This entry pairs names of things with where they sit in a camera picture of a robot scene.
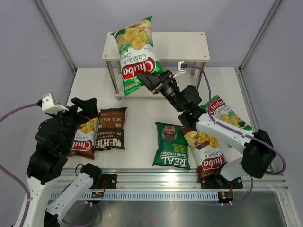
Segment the green Chuba cassava chips bag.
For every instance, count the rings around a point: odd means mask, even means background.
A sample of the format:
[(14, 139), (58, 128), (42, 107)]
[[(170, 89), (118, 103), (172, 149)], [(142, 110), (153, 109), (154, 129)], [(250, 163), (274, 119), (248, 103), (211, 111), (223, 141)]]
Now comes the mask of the green Chuba cassava chips bag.
[(143, 86), (139, 73), (159, 74), (164, 70), (154, 51), (152, 16), (111, 33), (120, 55), (124, 95)]

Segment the green Chuba seaweed chips bag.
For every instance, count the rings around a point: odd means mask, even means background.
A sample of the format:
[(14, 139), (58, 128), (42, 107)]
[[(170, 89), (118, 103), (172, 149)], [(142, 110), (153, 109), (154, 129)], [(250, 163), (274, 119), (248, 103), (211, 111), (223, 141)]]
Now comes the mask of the green Chuba seaweed chips bag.
[(203, 104), (200, 107), (206, 111), (210, 109), (212, 117), (220, 119), (232, 126), (248, 131), (252, 130), (252, 127), (238, 117), (219, 95), (215, 95), (210, 102)]

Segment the dark green Real chips bag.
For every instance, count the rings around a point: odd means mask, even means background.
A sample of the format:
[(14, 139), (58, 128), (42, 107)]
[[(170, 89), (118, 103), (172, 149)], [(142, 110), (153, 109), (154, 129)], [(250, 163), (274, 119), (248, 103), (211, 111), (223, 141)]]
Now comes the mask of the dark green Real chips bag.
[(157, 122), (158, 149), (153, 165), (190, 170), (188, 143), (181, 132), (183, 126)]

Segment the brown Chuba cassava chips bag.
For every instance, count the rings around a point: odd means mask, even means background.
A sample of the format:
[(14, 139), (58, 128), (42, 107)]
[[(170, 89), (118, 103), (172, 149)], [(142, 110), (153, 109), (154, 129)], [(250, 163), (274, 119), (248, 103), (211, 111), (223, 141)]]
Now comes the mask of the brown Chuba cassava chips bag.
[(198, 181), (203, 181), (227, 162), (214, 136), (190, 128), (182, 128), (181, 132), (198, 168)]

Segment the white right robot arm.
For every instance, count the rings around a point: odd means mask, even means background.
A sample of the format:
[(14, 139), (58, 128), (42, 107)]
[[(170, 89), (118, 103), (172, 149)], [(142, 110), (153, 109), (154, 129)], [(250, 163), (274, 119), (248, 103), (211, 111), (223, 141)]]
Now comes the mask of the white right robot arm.
[(137, 77), (149, 91), (161, 93), (181, 113), (178, 118), (183, 126), (214, 136), (242, 153), (241, 158), (223, 164), (215, 171), (212, 179), (219, 187), (226, 187), (234, 179), (245, 175), (257, 179), (264, 176), (276, 156), (265, 131), (239, 129), (215, 119), (208, 110), (199, 107), (202, 99), (197, 88), (188, 85), (180, 90), (170, 70), (156, 75), (139, 73)]

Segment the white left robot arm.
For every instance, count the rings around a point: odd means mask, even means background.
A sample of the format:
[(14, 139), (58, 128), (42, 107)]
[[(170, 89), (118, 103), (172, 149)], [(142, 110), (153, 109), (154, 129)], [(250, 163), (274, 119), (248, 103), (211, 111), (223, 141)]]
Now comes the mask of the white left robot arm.
[(49, 197), (71, 152), (78, 127), (98, 114), (97, 100), (71, 99), (72, 106), (63, 106), (47, 95), (36, 103), (18, 107), (3, 117), (33, 106), (41, 107), (50, 116), (44, 120), (35, 135), (37, 141), (35, 152), (30, 157), (27, 168), (27, 183), (5, 169), (6, 175), (14, 179), (26, 195), (16, 227), (58, 227), (64, 216), (77, 199), (90, 187), (98, 188), (102, 184), (102, 171), (93, 164), (85, 164), (76, 180), (52, 204)]

